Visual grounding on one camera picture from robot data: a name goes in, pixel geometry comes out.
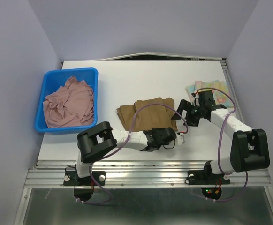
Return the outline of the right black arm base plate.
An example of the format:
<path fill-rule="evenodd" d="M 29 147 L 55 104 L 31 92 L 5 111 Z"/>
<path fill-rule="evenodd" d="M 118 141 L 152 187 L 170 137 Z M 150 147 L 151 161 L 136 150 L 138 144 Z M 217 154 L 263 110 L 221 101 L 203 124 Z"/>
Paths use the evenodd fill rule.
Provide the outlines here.
<path fill-rule="evenodd" d="M 230 179 L 224 179 L 223 174 L 205 173 L 203 170 L 189 170 L 185 183 L 189 185 L 228 185 Z"/>

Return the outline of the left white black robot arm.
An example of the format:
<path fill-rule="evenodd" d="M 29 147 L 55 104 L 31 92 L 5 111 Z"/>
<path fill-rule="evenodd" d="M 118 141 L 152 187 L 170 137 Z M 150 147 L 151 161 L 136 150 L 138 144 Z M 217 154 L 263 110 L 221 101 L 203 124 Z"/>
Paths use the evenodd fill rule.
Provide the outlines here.
<path fill-rule="evenodd" d="M 77 135 L 79 149 L 75 180 L 87 184 L 91 179 L 91 166 L 115 154 L 122 148 L 153 152 L 165 145 L 176 143 L 176 133 L 171 127 L 153 128 L 149 131 L 128 132 L 113 129 L 109 122 L 101 122 Z"/>

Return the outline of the brown skirt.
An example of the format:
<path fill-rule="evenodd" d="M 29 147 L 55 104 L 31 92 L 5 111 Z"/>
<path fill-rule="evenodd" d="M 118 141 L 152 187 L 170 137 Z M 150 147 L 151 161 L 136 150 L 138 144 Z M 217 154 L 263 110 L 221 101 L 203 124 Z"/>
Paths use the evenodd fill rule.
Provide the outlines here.
<path fill-rule="evenodd" d="M 131 125 L 134 125 L 133 132 L 168 127 L 177 131 L 176 121 L 171 120 L 174 111 L 165 107 L 166 105 L 174 108 L 174 100 L 170 97 L 138 100 L 132 105 L 121 105 L 117 108 L 117 115 L 127 131 L 131 129 Z"/>

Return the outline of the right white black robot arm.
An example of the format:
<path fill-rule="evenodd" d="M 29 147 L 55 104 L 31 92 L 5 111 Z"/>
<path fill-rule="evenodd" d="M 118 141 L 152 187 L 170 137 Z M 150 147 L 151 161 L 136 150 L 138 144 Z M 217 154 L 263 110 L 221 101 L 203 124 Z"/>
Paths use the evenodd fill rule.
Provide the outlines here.
<path fill-rule="evenodd" d="M 235 172 L 266 169 L 270 155 L 266 132 L 238 120 L 223 104 L 214 100 L 215 88 L 200 88 L 192 93 L 194 102 L 182 99 L 172 120 L 184 119 L 185 125 L 197 127 L 206 119 L 220 128 L 217 158 L 207 161 L 199 171 L 189 171 L 189 183 L 229 181 Z"/>

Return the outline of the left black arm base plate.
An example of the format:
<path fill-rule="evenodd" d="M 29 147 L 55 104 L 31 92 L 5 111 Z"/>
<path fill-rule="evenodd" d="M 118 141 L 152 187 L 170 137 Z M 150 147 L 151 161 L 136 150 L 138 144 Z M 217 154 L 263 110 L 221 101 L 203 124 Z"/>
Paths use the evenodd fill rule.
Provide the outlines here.
<path fill-rule="evenodd" d="M 93 171 L 92 175 L 98 184 L 100 184 L 101 186 L 105 185 L 105 180 L 106 180 L 105 171 Z M 71 186 L 71 187 L 90 186 L 91 184 L 95 186 L 97 185 L 92 181 L 90 176 L 79 178 L 76 171 L 72 170 L 72 171 L 65 172 L 64 181 L 63 181 L 64 186 Z"/>

